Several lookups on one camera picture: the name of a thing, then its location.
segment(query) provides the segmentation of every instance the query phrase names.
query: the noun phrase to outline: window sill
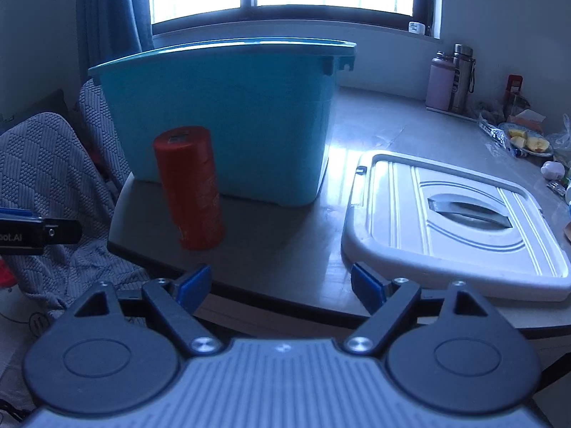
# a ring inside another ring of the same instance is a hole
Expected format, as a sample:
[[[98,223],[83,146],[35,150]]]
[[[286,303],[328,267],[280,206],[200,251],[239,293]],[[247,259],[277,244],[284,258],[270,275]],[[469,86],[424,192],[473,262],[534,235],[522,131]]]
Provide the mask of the window sill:
[[[442,41],[434,37],[429,37],[426,35],[413,34],[411,32],[393,29],[390,27],[383,27],[380,25],[369,25],[361,24],[358,22],[344,22],[344,21],[328,21],[328,20],[308,20],[308,19],[266,19],[257,21],[236,21],[236,22],[221,22],[219,24],[209,24],[201,25],[198,27],[189,27],[185,29],[175,30],[171,32],[164,32],[162,34],[157,34],[153,36],[153,41],[155,42],[155,47],[161,48],[173,44],[182,44],[185,42],[198,41],[196,36],[202,40],[212,40],[212,36],[217,38],[240,38],[245,36],[259,37],[259,36],[294,36],[287,31],[281,31],[281,29],[298,27],[303,31],[303,36],[308,34],[306,30],[310,30],[312,27],[322,27],[330,28],[331,30],[351,30],[359,32],[371,32],[374,33],[385,33],[393,34],[403,37],[409,37],[412,39],[422,40],[430,44],[440,45]],[[251,35],[244,35],[244,31],[248,32],[251,30]]]

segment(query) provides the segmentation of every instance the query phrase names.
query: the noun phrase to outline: pink water bottle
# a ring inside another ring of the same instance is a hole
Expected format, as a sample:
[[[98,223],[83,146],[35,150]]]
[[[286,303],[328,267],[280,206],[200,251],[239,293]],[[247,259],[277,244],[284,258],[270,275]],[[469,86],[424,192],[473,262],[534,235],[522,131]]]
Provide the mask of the pink water bottle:
[[[439,51],[430,66],[430,78],[426,91],[426,105],[429,108],[448,111],[452,83],[454,81],[454,61],[452,56]]]

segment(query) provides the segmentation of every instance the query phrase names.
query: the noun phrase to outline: plastic bag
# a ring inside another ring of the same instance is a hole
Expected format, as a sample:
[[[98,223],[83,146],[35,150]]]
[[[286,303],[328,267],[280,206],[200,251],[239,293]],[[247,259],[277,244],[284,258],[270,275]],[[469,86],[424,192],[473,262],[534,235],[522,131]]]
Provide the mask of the plastic bag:
[[[553,133],[546,138],[554,151],[571,153],[571,119],[567,114],[563,114],[563,125],[565,130],[562,133]]]
[[[468,116],[474,119],[479,119],[482,116],[490,125],[496,126],[505,122],[504,114],[498,101],[493,101],[492,104],[484,101],[468,101],[467,110]]]
[[[557,161],[565,167],[571,167],[571,119],[567,114],[563,114],[563,126],[565,129],[561,133],[553,133],[546,136],[547,141],[553,148],[553,154]]]
[[[498,127],[494,127],[490,124],[486,119],[484,119],[482,113],[478,116],[478,127],[482,130],[486,135],[488,135],[493,141],[499,144],[502,148],[511,151],[512,147],[509,143],[509,138],[507,138],[504,131],[499,129]]]

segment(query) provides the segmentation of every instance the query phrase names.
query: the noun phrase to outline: red cylindrical object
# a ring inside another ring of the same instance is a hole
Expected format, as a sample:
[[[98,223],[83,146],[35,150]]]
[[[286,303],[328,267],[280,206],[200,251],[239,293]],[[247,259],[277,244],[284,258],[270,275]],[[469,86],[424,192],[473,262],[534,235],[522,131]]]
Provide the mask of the red cylindrical object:
[[[0,259],[0,288],[11,288],[18,284],[6,263]]]
[[[168,207],[190,250],[210,249],[224,237],[210,132],[179,127],[153,142]]]

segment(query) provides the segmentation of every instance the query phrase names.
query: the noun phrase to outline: blue gripper pad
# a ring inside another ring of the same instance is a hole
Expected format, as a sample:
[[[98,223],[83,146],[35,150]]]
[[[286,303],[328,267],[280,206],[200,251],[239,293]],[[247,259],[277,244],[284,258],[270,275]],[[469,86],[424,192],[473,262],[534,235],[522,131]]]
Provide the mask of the blue gripper pad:
[[[201,266],[196,272],[186,274],[187,279],[179,279],[179,290],[176,294],[176,302],[185,311],[192,314],[202,304],[210,292],[212,274],[210,266]]]
[[[386,302],[383,283],[389,283],[366,264],[353,264],[351,287],[369,314],[374,314]]]

